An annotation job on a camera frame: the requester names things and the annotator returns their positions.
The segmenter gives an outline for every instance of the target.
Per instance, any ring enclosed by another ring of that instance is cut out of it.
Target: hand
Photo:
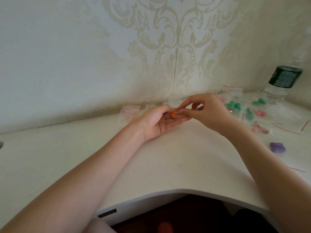
[[[192,108],[185,109],[191,103]],[[203,106],[196,111],[196,107],[200,104]],[[220,134],[228,125],[237,122],[220,99],[210,93],[190,96],[177,109],[180,110],[180,114],[199,120],[206,127]]]
[[[134,120],[142,128],[145,141],[158,137],[191,119],[186,116],[173,118],[171,116],[173,112],[174,110],[169,105],[157,106],[147,110]]]

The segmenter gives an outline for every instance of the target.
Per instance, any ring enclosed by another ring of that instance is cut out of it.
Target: desk surface
[[[247,94],[247,98],[256,94]],[[305,120],[311,112],[300,111]],[[280,158],[311,184],[310,127],[303,134],[274,125],[266,144],[282,142]],[[120,128],[118,115],[74,121],[0,135],[0,228],[53,182],[109,141]],[[168,193],[189,193],[231,202],[265,213],[268,207],[233,145],[190,120],[145,143],[129,161],[103,200],[98,213],[117,204]]]

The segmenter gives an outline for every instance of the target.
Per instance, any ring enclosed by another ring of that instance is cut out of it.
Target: plastic bottle
[[[272,75],[264,94],[271,104],[284,100],[299,76],[311,45],[311,27],[307,28],[302,43],[292,53],[290,61],[285,66],[278,66]]]

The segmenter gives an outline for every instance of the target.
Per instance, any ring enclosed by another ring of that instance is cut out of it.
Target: left hand
[[[190,120],[189,117],[173,118],[174,110],[169,105],[153,107],[134,119],[143,130],[145,141],[162,135],[170,129]]]

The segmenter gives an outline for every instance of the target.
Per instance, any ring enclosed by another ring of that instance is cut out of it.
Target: wall
[[[310,10],[310,0],[0,0],[0,132],[224,84],[260,89]],[[290,96],[304,105],[310,67]]]

